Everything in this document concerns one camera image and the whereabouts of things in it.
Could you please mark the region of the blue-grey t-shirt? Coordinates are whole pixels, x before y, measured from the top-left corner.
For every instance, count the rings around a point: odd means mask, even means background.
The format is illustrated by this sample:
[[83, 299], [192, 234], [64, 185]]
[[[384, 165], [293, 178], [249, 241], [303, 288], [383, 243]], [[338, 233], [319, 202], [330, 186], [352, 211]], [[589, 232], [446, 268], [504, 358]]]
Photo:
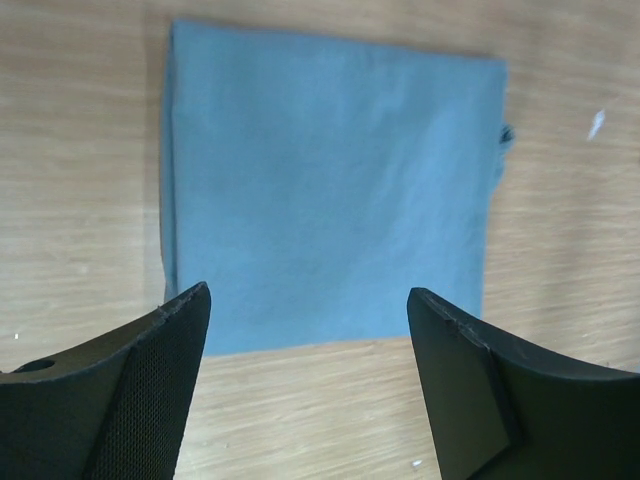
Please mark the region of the blue-grey t-shirt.
[[480, 315], [512, 135], [505, 61], [173, 23], [166, 293], [205, 282], [205, 353], [404, 336], [428, 288]]

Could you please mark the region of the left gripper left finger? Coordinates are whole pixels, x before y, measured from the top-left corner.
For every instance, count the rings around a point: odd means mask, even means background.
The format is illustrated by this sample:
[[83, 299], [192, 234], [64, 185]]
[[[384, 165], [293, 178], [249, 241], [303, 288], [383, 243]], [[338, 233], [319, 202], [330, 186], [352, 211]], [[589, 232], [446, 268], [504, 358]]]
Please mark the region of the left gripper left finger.
[[2, 374], [2, 478], [173, 478], [210, 310], [198, 283], [137, 320]]

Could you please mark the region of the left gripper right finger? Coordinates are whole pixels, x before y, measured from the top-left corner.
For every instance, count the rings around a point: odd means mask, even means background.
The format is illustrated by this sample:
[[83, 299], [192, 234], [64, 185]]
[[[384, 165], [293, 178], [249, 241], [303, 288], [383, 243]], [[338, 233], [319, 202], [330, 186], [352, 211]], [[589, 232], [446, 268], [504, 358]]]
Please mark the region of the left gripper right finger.
[[638, 374], [540, 347], [424, 288], [407, 314], [442, 478], [638, 478]]

